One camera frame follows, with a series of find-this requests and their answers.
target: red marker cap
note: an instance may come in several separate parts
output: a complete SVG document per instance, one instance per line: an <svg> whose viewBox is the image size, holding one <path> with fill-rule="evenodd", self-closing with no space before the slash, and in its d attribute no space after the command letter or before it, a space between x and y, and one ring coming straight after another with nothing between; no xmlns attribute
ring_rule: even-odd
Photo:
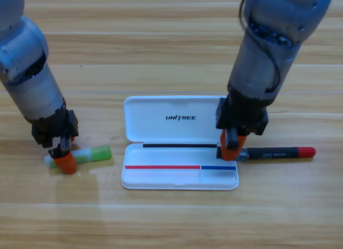
<svg viewBox="0 0 343 249"><path fill-rule="evenodd" d="M298 147L299 158L311 158L316 155L317 151L313 147Z"/></svg>

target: marker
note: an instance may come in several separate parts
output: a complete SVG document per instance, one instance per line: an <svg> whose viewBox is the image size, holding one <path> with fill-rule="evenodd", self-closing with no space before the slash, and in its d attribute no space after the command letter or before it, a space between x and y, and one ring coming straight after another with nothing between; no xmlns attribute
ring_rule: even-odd
<svg viewBox="0 0 343 249"><path fill-rule="evenodd" d="M252 147L243 148L236 159L239 162L247 160L267 159L299 159L311 158L316 155L313 147ZM217 149L217 158L221 159L221 150Z"/></svg>
<svg viewBox="0 0 343 249"><path fill-rule="evenodd" d="M94 148L84 148L70 152L77 164L86 162L96 162L111 158L111 148L109 146L99 146ZM50 155L45 156L44 162L49 169L56 169L57 165Z"/></svg>

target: green cap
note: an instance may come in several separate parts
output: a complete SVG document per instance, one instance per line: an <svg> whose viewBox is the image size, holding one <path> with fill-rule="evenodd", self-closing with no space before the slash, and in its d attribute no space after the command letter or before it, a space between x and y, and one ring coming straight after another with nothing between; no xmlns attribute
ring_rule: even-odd
<svg viewBox="0 0 343 249"><path fill-rule="evenodd" d="M109 146L99 146L91 148L92 161L103 161L111 159L112 152Z"/></svg>

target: wood grain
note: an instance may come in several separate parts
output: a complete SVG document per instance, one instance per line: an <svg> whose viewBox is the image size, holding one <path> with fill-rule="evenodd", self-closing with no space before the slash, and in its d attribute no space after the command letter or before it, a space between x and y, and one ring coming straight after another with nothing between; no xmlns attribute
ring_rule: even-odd
<svg viewBox="0 0 343 249"><path fill-rule="evenodd" d="M109 161L65 176L0 87L0 247L343 248L343 0L306 41L263 136L247 146L314 146L313 160L238 163L229 192L121 185L123 102L131 95L222 94L240 46L240 0L26 0L48 62L79 119L80 148Z"/></svg>

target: pen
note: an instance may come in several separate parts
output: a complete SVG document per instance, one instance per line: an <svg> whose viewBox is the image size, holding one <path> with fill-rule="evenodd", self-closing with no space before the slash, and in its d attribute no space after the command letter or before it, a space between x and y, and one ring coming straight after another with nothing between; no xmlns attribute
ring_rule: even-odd
<svg viewBox="0 0 343 249"><path fill-rule="evenodd" d="M313 147L252 147L243 148L239 157L239 162L248 160L267 160L267 159L299 159L311 158L316 155ZM217 149L217 158L221 159L220 147Z"/></svg>

